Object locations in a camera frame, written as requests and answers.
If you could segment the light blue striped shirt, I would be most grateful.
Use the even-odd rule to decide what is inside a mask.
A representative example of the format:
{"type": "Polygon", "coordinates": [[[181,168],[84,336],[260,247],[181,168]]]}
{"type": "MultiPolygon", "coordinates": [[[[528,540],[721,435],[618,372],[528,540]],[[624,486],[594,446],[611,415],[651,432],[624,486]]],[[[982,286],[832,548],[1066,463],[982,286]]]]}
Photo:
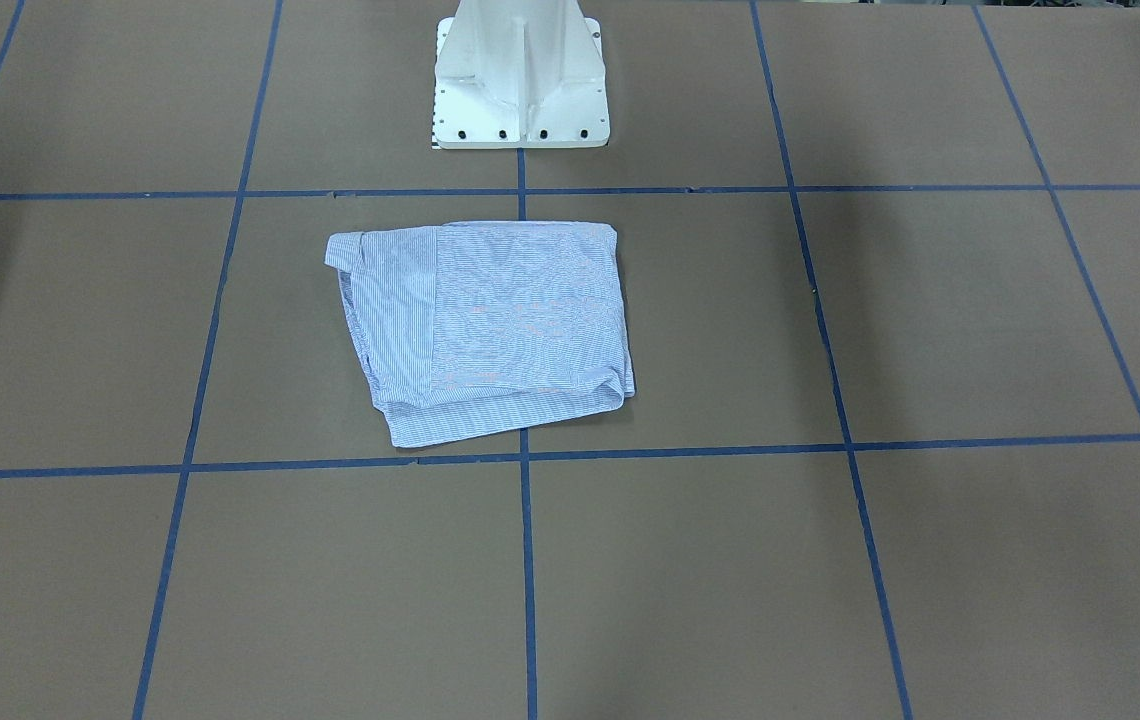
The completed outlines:
{"type": "Polygon", "coordinates": [[[324,263],[391,445],[619,410],[637,386],[617,243],[597,222],[332,234],[324,263]]]}

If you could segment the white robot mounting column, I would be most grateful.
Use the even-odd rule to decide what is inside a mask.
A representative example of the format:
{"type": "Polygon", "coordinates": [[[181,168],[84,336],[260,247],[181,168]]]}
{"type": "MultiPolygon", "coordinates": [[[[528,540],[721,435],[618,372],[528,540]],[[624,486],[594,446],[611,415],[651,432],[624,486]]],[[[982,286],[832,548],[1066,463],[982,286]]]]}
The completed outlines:
{"type": "Polygon", "coordinates": [[[611,131],[602,27],[576,1],[461,1],[438,22],[434,149],[598,149],[611,131]]]}

